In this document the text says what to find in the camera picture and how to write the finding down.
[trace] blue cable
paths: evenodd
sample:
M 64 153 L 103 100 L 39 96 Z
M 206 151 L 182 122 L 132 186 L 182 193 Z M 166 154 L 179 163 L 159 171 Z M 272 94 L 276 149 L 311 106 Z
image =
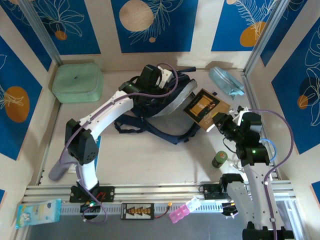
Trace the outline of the blue cable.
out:
M 269 139 L 267 139 L 267 138 L 261 138 L 261 139 L 259 140 L 259 142 L 260 142 L 260 141 L 266 141 L 266 142 L 270 143 L 270 144 L 273 146 L 273 148 L 274 148 L 274 156 L 270 159 L 270 162 L 274 161 L 274 160 L 276 159 L 276 156 L 277 156 L 277 147 L 276 147 L 276 145 L 274 144 L 274 142 L 271 141 L 271 140 L 269 140 Z

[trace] white robotic arm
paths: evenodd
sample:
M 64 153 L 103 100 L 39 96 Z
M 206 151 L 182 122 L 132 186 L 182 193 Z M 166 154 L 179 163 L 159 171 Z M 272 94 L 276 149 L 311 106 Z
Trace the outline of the white robotic arm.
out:
M 90 121 L 91 117 L 97 112 L 103 109 L 109 103 L 114 102 L 115 99 L 127 95 L 124 91 L 116 91 L 115 94 L 102 106 L 100 106 L 96 111 L 89 114 L 88 116 L 80 119 L 80 126 L 84 125 L 87 121 Z M 94 140 L 98 138 L 101 132 L 113 123 L 118 117 L 120 117 L 125 112 L 129 111 L 134 107 L 134 101 L 132 98 L 126 97 L 120 101 L 115 102 L 111 107 L 103 111 L 98 117 L 93 119 L 90 124 L 84 127 L 85 130 L 90 130 L 91 135 Z M 82 180 L 82 186 L 87 190 L 91 190 L 94 186 L 98 184 L 98 179 L 96 177 L 95 161 L 91 161 L 88 164 L 81 165 L 77 162 L 78 174 Z
M 242 109 L 239 111 L 238 124 L 231 115 L 224 113 L 215 115 L 213 122 L 221 134 L 236 143 L 236 155 L 248 178 L 252 200 L 240 174 L 224 174 L 219 183 L 219 189 L 234 201 L 243 220 L 243 239 L 294 239 L 292 231 L 285 230 L 271 188 L 270 176 L 266 178 L 271 166 L 268 152 L 259 142 L 261 117 Z

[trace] blue tissue pack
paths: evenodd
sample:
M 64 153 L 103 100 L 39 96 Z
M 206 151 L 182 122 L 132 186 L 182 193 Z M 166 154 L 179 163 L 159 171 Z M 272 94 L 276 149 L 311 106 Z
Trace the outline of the blue tissue pack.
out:
M 29 225 L 55 223 L 60 220 L 61 199 L 45 201 L 33 205 L 20 205 L 15 228 Z
M 213 67 L 210 69 L 209 77 L 214 81 L 219 88 L 226 94 L 232 97 L 232 100 L 236 95 L 244 95 L 245 86 L 233 77 L 226 70 L 222 70 L 220 67 Z

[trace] robotic arm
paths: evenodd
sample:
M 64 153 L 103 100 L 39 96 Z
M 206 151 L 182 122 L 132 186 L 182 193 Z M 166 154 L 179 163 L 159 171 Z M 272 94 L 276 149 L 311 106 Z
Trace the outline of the robotic arm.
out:
M 173 73 L 169 70 L 162 69 L 160 66 L 146 65 L 140 76 L 123 83 L 118 91 L 96 111 L 79 121 L 69 120 L 65 130 L 68 154 L 61 155 L 60 160 L 50 171 L 49 178 L 53 181 L 59 180 L 69 168 L 70 163 L 76 163 L 77 175 L 81 180 L 81 185 L 79 181 L 77 183 L 80 191 L 86 194 L 87 191 L 98 189 L 99 183 L 94 163 L 98 155 L 96 139 L 109 124 L 134 106 L 153 103 L 153 101 L 163 102 L 178 85 L 178 75 L 175 72 L 175 87 L 170 92 L 170 89 L 165 87 L 172 77 Z
M 248 178 L 252 200 L 240 174 L 224 174 L 219 183 L 220 191 L 235 202 L 244 224 L 244 240 L 294 239 L 293 232 L 284 227 L 270 177 L 265 181 L 265 174 L 271 167 L 268 152 L 259 142 L 261 116 L 241 107 L 238 111 L 238 124 L 231 115 L 220 112 L 213 117 L 213 122 L 221 134 L 236 143 L 236 155 Z

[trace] brown book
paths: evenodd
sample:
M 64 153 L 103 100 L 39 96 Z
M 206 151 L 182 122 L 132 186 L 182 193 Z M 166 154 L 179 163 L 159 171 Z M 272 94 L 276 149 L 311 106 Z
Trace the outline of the brown book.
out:
M 201 128 L 209 132 L 214 126 L 212 118 L 216 113 L 228 113 L 230 105 L 201 89 L 195 98 L 183 110 Z

